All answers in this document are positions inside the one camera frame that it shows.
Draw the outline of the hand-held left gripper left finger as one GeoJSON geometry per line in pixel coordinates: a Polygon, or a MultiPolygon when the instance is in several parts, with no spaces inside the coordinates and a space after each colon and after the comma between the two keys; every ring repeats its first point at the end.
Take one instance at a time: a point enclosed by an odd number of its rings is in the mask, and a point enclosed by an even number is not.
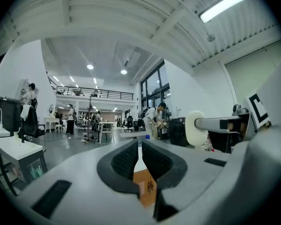
{"type": "Polygon", "coordinates": [[[133,182],[136,139],[82,152],[29,184],[15,205],[30,221],[151,221],[133,182]]]}

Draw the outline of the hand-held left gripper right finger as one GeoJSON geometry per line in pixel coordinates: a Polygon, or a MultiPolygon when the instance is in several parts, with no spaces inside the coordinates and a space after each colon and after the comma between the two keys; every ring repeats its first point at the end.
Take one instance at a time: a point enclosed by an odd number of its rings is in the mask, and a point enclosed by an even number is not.
{"type": "Polygon", "coordinates": [[[157,183],[159,222],[264,222],[281,204],[281,127],[271,127],[230,154],[142,142],[157,183]]]}

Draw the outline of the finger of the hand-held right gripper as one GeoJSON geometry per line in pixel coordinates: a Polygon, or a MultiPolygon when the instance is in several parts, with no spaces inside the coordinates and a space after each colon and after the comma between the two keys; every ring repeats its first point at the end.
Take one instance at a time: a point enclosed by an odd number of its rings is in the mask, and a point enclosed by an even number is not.
{"type": "Polygon", "coordinates": [[[221,117],[221,118],[199,118],[196,119],[194,124],[195,127],[201,130],[211,132],[228,132],[228,123],[232,117],[221,117]]]}

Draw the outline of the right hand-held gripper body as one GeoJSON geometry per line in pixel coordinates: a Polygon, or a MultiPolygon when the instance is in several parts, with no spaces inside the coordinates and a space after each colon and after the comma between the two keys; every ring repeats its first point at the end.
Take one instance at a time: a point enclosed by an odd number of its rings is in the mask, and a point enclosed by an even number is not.
{"type": "Polygon", "coordinates": [[[222,133],[236,133],[243,140],[270,135],[281,140],[281,62],[268,79],[244,101],[245,113],[220,121],[222,133]]]}

